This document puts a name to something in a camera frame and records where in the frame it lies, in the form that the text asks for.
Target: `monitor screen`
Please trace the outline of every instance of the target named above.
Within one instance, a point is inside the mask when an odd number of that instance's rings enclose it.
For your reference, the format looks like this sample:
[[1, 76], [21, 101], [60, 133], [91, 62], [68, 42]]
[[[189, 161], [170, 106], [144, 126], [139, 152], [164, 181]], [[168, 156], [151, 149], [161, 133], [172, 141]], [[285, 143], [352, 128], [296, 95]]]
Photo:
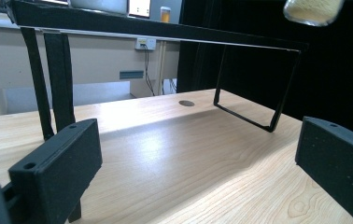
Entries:
[[150, 0], [129, 0], [128, 3], [129, 16], [147, 19], [149, 18]]

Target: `power socket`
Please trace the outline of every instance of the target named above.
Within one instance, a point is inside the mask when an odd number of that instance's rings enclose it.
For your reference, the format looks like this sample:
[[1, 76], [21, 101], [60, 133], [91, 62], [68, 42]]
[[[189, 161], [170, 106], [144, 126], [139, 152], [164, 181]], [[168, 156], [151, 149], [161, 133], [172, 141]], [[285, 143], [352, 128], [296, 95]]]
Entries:
[[135, 49], [145, 49], [141, 45], [147, 45], [147, 48], [149, 50], [155, 50], [156, 49], [156, 39], [155, 38], [139, 37], [136, 39]]

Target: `wooden table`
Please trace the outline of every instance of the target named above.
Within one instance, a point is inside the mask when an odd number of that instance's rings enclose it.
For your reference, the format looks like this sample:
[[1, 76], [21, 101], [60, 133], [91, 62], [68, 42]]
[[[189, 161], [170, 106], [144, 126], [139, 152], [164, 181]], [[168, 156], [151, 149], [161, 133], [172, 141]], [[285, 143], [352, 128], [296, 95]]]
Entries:
[[[212, 105], [214, 91], [76, 107], [97, 118], [104, 163], [76, 223], [353, 223], [295, 164], [301, 122], [265, 132]], [[195, 106], [178, 102], [189, 100]], [[221, 93], [225, 106], [268, 122], [273, 111]], [[43, 143], [37, 112], [0, 117], [0, 183]]]

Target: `screw hole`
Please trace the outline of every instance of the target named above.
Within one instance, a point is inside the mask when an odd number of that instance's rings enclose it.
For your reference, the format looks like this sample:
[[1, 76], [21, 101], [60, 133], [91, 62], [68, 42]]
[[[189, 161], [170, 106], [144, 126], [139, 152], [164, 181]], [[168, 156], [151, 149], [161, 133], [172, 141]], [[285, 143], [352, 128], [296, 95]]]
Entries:
[[30, 162], [30, 163], [27, 163], [24, 165], [24, 169], [25, 170], [29, 170], [29, 169], [32, 169], [36, 166], [36, 164], [34, 164], [33, 162]]
[[194, 102], [192, 101], [179, 101], [179, 104], [184, 106], [194, 106]]

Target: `cable hole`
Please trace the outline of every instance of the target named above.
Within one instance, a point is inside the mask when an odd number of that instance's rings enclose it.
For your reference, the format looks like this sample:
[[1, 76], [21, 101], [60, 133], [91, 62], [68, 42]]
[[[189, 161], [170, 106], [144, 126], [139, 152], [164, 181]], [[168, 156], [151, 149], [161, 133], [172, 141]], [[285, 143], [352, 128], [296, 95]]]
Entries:
[[184, 106], [194, 106], [194, 102], [192, 101], [179, 101], [179, 104]]

